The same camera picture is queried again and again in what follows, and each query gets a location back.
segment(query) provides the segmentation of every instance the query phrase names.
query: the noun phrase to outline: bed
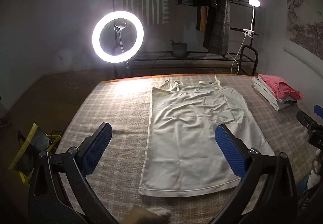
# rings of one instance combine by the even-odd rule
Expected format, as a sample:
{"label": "bed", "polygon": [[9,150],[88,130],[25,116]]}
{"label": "bed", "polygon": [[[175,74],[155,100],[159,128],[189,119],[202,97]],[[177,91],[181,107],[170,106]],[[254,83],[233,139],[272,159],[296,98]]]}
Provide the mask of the bed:
{"label": "bed", "polygon": [[[279,112],[253,88],[251,76],[217,75],[222,86],[235,88],[245,98],[275,154],[288,154],[296,182],[309,172],[315,148],[307,143],[307,132],[296,120],[298,105]],[[214,75],[167,75],[101,82],[84,101],[66,130],[57,153],[79,146],[102,122],[113,128],[112,140],[94,173],[87,176],[93,191],[109,212],[121,221],[133,205],[164,207],[172,212],[171,223],[208,223],[225,205],[234,189],[188,198],[157,198],[138,193],[147,144],[149,100],[152,87],[166,78],[185,85],[200,80],[214,82]],[[62,180],[73,207],[81,211],[67,178]],[[252,209],[260,185],[246,210]]]}

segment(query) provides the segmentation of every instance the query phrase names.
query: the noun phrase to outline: stack of folded clothes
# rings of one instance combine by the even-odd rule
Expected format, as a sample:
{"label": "stack of folded clothes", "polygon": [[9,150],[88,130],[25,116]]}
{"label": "stack of folded clothes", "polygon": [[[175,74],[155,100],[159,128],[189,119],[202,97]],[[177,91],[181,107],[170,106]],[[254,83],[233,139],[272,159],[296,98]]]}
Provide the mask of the stack of folded clothes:
{"label": "stack of folded clothes", "polygon": [[258,75],[254,77],[254,88],[268,100],[276,111],[282,110],[285,107],[297,103],[303,98],[303,94],[292,87],[287,82],[278,76]]}

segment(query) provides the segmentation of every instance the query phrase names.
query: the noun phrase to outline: clothes rack shelf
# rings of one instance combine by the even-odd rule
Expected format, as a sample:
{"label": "clothes rack shelf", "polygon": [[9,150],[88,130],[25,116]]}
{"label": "clothes rack shelf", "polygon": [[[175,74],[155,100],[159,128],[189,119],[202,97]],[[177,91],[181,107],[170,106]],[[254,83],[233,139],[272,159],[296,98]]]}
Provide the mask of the clothes rack shelf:
{"label": "clothes rack shelf", "polygon": [[252,5],[250,5],[248,2],[245,2],[243,0],[234,0],[234,1],[230,1],[230,3],[252,8]]}
{"label": "clothes rack shelf", "polygon": [[[247,56],[244,53],[245,49],[249,49],[251,51],[253,51],[255,57],[254,59],[250,58],[249,56]],[[232,53],[231,54],[233,57],[235,57],[237,54],[236,53]],[[187,61],[185,63],[190,64],[192,61],[207,61],[207,63],[209,63],[210,61],[230,61],[232,62],[232,57],[229,54],[225,54],[223,56],[221,55],[215,55],[215,54],[210,54],[208,52],[196,52],[196,51],[188,51],[187,55],[185,57],[173,57],[172,51],[158,51],[158,52],[141,52],[141,53],[136,53],[131,59],[130,62],[131,63],[135,63],[135,62],[142,62],[142,61],[153,61],[153,67],[147,65],[147,67],[134,67],[132,66],[132,70],[136,70],[136,69],[167,69],[167,68],[187,68],[187,66],[184,67],[178,67],[178,66],[163,66],[163,67],[156,67],[155,63],[157,61]],[[239,70],[241,70],[244,74],[246,75],[252,75],[254,76],[256,73],[256,68],[257,68],[257,64],[258,64],[258,52],[256,51],[256,49],[248,46],[248,45],[244,45],[241,48],[241,53],[237,56],[236,58],[238,65],[239,65]],[[203,69],[217,69],[218,67],[214,67],[211,66],[207,63],[203,63],[202,65],[198,66],[198,65],[190,65],[189,68],[191,69],[196,69],[196,68],[203,68]],[[242,68],[242,63],[253,63],[253,69],[251,74],[248,74],[243,68]],[[231,66],[229,67],[221,67],[221,69],[231,69]]]}

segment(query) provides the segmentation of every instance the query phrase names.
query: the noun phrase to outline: wooden floor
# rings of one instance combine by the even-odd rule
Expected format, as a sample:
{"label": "wooden floor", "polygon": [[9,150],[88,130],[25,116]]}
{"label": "wooden floor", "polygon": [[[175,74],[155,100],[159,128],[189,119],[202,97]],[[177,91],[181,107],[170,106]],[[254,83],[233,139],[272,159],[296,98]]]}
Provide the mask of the wooden floor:
{"label": "wooden floor", "polygon": [[[230,70],[219,68],[194,69],[190,66],[178,65],[172,69],[139,69],[133,76],[146,76],[174,73],[230,73]],[[27,136],[33,123],[45,132],[63,130],[90,94],[94,87],[105,80],[114,79],[111,69],[93,69],[85,71],[65,72],[41,77],[13,105],[6,115],[12,124],[0,128],[0,195],[4,201],[12,204],[18,213],[27,217],[28,186],[8,167],[20,149],[18,130]]]}

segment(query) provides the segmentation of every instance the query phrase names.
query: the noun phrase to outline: painted wall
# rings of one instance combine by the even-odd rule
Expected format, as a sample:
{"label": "painted wall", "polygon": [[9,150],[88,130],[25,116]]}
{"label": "painted wall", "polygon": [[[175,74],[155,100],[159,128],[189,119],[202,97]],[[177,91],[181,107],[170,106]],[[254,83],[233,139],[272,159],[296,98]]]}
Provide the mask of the painted wall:
{"label": "painted wall", "polygon": [[287,0],[286,38],[323,60],[323,0]]}
{"label": "painted wall", "polygon": [[[286,79],[304,94],[303,102],[311,111],[316,104],[323,106],[323,79],[319,75],[323,74],[323,61],[285,38],[287,0],[261,2],[263,9],[258,16],[262,35],[255,40],[259,52],[258,72]],[[298,55],[302,61],[286,50]]]}

